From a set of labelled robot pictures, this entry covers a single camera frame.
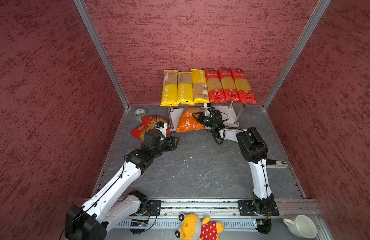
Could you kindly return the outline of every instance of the red polka dot clothing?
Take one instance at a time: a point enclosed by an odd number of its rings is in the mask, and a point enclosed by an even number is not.
[[[201,227],[201,236],[202,240],[216,240],[218,239],[218,233],[215,222],[209,222],[202,225]]]

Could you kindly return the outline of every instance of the white mug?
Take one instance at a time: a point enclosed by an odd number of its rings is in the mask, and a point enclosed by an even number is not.
[[[316,237],[316,225],[305,215],[298,215],[292,219],[284,218],[283,221],[293,235],[303,238]]]

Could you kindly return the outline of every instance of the side wall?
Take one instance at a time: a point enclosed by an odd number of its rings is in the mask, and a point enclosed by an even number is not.
[[[0,1],[0,239],[58,239],[123,111],[73,1]]]
[[[370,0],[332,0],[268,113],[335,239],[370,239]]]
[[[262,104],[318,0],[86,0],[131,104],[159,104],[163,70],[237,67]]]

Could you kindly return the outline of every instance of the plush toy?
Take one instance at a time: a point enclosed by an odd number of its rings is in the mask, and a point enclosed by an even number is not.
[[[182,240],[219,240],[219,235],[224,231],[220,222],[210,222],[210,217],[202,222],[196,214],[180,214],[178,217],[182,226],[176,230],[176,237]]]

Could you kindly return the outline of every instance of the black mounting plate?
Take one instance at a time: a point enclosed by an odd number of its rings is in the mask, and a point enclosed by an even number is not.
[[[157,216],[159,216],[160,211],[161,211],[161,202],[162,202],[161,200],[148,200],[147,207],[156,211]],[[147,216],[147,215],[148,215],[148,211],[145,211],[144,214],[142,215],[131,214],[130,216]],[[150,215],[155,217],[155,213],[153,211]]]
[[[239,200],[237,201],[238,203],[238,209],[240,210],[240,216],[255,216],[255,217],[259,217],[259,215],[256,215],[254,211],[251,211],[251,210],[248,210],[249,207],[248,206],[251,206],[252,205],[252,200]],[[270,211],[270,215],[271,216],[280,216],[280,213],[279,213],[279,209],[276,209],[275,208],[272,208],[271,211]]]

